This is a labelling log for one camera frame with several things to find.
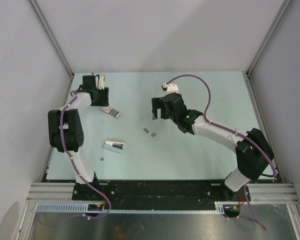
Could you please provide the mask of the red white staple box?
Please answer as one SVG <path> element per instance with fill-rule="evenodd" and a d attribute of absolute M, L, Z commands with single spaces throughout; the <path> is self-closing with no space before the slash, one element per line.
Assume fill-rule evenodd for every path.
<path fill-rule="evenodd" d="M 117 111 L 109 106 L 101 106 L 101 107 L 99 107 L 99 110 L 108 115 L 111 115 L 112 117 L 114 117 L 116 119 L 118 119 L 121 116 L 121 113 L 119 111 Z"/>

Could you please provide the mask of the light blue white stapler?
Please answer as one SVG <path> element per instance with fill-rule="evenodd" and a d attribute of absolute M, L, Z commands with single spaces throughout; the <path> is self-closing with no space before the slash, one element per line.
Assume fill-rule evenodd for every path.
<path fill-rule="evenodd" d="M 125 143 L 124 142 L 117 142 L 117 141 L 108 141 L 106 140 L 104 142 L 103 148 L 117 153 L 117 154 L 122 154 L 125 148 Z"/>

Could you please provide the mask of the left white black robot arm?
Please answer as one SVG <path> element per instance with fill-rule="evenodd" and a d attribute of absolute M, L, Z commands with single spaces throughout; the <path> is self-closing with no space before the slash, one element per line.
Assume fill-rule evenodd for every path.
<path fill-rule="evenodd" d="M 78 89 L 70 92 L 70 101 L 61 108 L 48 112 L 49 143 L 68 158 L 75 181 L 86 184 L 83 194 L 90 200 L 100 196 L 101 188 L 93 183 L 95 172 L 88 165 L 82 150 L 85 136 L 81 115 L 89 107 L 109 106 L 109 88 L 105 86 L 105 79 L 101 74 L 84 75 Z"/>

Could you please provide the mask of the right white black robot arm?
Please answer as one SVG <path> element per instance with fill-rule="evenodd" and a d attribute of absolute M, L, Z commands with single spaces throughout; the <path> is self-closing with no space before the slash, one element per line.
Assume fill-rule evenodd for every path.
<path fill-rule="evenodd" d="M 273 164 L 274 152 L 264 134 L 257 128 L 250 131 L 230 129 L 209 120 L 204 113 L 188 109 L 182 95 L 176 92 L 163 97 L 151 99 L 152 118 L 170 119 L 183 133 L 206 137 L 233 151 L 236 155 L 237 167 L 224 180 L 220 188 L 221 196 L 232 201 L 239 194 L 239 189 L 249 181 L 258 180 L 267 166 L 272 175 L 277 175 Z"/>

